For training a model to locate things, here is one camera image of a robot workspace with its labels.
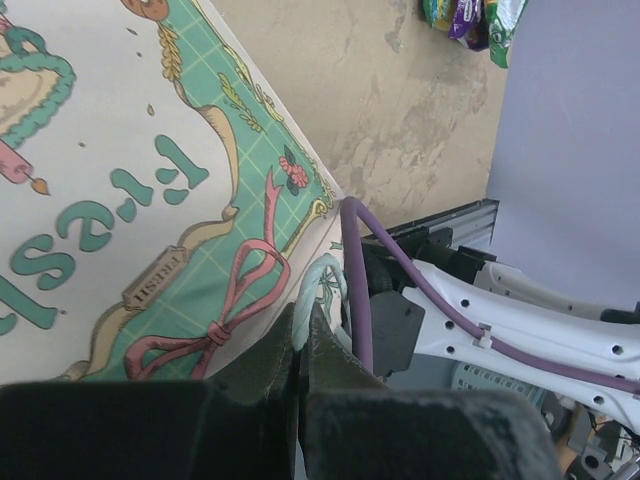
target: white robotic arm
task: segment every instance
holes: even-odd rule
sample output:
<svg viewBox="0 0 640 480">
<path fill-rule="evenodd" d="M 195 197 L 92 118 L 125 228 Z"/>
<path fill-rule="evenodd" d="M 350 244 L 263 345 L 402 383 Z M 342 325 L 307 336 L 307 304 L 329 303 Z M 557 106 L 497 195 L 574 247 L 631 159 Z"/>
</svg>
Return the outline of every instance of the white robotic arm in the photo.
<svg viewBox="0 0 640 480">
<path fill-rule="evenodd" d="M 522 288 L 528 282 L 514 282 L 519 277 L 505 275 L 505 272 L 513 272 L 504 265 L 493 264 L 506 269 L 489 270 L 495 275 L 493 285 L 504 285 L 505 290 L 509 290 L 506 296 L 464 283 L 432 264 L 418 260 L 414 264 L 450 305 L 486 331 L 482 340 L 472 338 L 454 325 L 419 289 L 405 288 L 403 295 L 426 311 L 416 353 L 468 362 L 520 379 L 573 398 L 633 431 L 640 431 L 640 400 L 636 395 L 524 365 L 490 348 L 495 336 L 547 360 L 611 377 L 637 380 L 640 378 L 640 327 L 589 321 L 599 319 L 603 307 L 573 301 L 566 304 L 566 300 L 550 295 L 540 287 Z M 529 303 L 516 300 L 518 297 L 524 301 L 528 299 Z M 553 310 L 533 305 L 534 302 Z M 577 317 L 577 312 L 585 312 L 586 318 Z"/>
</svg>

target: snack bag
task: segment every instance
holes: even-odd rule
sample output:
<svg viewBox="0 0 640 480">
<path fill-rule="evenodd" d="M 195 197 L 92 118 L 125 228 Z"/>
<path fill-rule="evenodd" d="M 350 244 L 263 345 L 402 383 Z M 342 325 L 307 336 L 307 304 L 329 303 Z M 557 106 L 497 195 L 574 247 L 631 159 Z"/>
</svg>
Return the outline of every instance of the snack bag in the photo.
<svg viewBox="0 0 640 480">
<path fill-rule="evenodd" d="M 480 19 L 482 0 L 458 0 L 449 29 L 449 38 L 463 38 Z"/>
<path fill-rule="evenodd" d="M 456 2 L 452 0 L 423 0 L 422 5 L 429 26 L 448 32 L 453 21 Z"/>
<path fill-rule="evenodd" d="M 491 61 L 507 68 L 507 52 L 528 0 L 484 0 Z"/>
<path fill-rule="evenodd" d="M 484 7 L 480 1 L 478 2 L 478 10 L 476 21 L 472 27 L 464 36 L 458 38 L 460 43 L 474 52 L 481 52 L 489 48 L 489 29 L 487 28 Z"/>
</svg>

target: pink ribbon bow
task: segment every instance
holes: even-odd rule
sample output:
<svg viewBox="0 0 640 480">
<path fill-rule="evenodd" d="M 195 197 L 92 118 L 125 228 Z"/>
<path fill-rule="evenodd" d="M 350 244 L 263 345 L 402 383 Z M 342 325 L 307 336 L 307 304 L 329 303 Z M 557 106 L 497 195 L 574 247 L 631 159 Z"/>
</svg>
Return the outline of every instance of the pink ribbon bow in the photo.
<svg viewBox="0 0 640 480">
<path fill-rule="evenodd" d="M 218 347 L 223 346 L 230 338 L 231 332 L 239 324 L 270 307 L 280 297 L 284 291 L 289 277 L 291 267 L 275 246 L 274 225 L 276 214 L 276 203 L 282 190 L 282 185 L 273 185 L 273 172 L 269 170 L 267 184 L 265 188 L 265 221 L 264 240 L 251 238 L 245 240 L 236 252 L 231 274 L 229 276 L 229 289 L 225 299 L 220 318 L 213 322 L 207 331 L 207 335 L 198 338 L 170 338 L 158 335 L 148 335 L 136 340 L 125 354 L 124 364 L 127 377 L 131 380 L 146 380 L 167 363 L 177 358 L 201 352 L 198 362 L 191 371 L 191 378 L 201 379 L 213 354 Z M 244 262 L 253 251 L 262 251 L 265 258 L 255 268 L 249 270 L 244 275 L 240 271 Z M 236 313 L 231 320 L 227 321 L 231 311 L 238 304 L 242 295 L 257 280 L 264 278 L 271 273 L 276 264 L 282 265 L 282 272 L 276 284 L 261 298 Z M 143 364 L 144 355 L 152 350 L 162 350 L 165 353 L 151 360 L 147 365 Z"/>
</svg>

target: green grid pattern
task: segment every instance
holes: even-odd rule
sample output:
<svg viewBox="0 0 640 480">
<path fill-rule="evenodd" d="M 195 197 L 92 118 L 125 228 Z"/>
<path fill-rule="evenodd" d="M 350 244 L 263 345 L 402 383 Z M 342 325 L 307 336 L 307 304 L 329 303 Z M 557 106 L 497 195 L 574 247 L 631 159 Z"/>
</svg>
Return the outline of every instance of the green grid pattern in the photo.
<svg viewBox="0 0 640 480">
<path fill-rule="evenodd" d="M 87 377 L 87 380 L 122 380 L 126 378 L 122 358 L 128 347 L 145 335 L 193 338 L 206 335 L 209 325 L 217 321 L 227 293 L 229 271 L 237 247 L 248 238 L 263 238 L 264 186 L 269 168 L 273 169 L 275 185 L 285 185 L 287 175 L 279 165 L 284 145 L 295 153 L 298 164 L 303 165 L 309 184 L 294 197 L 286 186 L 278 198 L 275 221 L 276 247 L 282 250 L 298 226 L 304 221 L 311 203 L 324 196 L 322 185 L 314 180 L 314 172 L 289 132 L 277 123 L 255 100 L 253 93 L 236 74 L 233 59 L 223 50 L 223 43 L 210 29 L 206 19 L 189 0 L 171 3 L 171 14 L 166 26 L 179 36 L 177 41 L 182 58 L 181 82 L 189 101 L 196 107 L 217 105 L 232 123 L 238 143 L 239 185 L 234 206 L 239 208 L 230 234 L 210 240 L 196 250 L 189 265 L 179 278 L 162 293 L 146 311 L 130 320 L 115 342 L 109 365 Z M 252 131 L 231 108 L 220 87 L 218 72 L 232 81 L 232 87 L 251 109 L 264 128 L 263 133 Z M 262 253 L 252 253 L 243 272 L 257 265 Z M 281 267 L 258 280 L 243 295 L 229 318 L 250 302 L 261 297 L 275 284 Z M 145 364 L 162 352 L 145 356 Z M 193 354 L 166 364 L 154 379 L 188 377 L 200 354 Z"/>
</svg>

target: printed poster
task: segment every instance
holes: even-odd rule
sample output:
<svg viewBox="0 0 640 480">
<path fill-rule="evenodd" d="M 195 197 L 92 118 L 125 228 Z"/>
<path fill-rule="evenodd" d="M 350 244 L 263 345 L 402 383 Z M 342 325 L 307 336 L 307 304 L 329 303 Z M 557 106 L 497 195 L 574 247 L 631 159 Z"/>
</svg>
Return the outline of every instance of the printed poster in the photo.
<svg viewBox="0 0 640 480">
<path fill-rule="evenodd" d="M 339 189 L 208 0 L 0 12 L 0 384 L 211 375 L 341 256 Z"/>
</svg>

